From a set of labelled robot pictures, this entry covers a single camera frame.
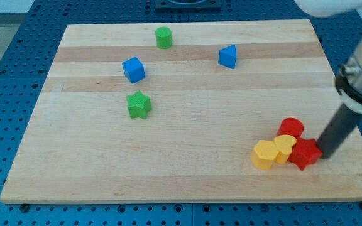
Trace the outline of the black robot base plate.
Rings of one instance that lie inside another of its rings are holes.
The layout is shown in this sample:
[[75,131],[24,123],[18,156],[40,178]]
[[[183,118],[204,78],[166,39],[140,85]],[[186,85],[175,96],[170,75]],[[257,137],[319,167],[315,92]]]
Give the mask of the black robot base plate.
[[220,9],[222,0],[156,0],[155,9]]

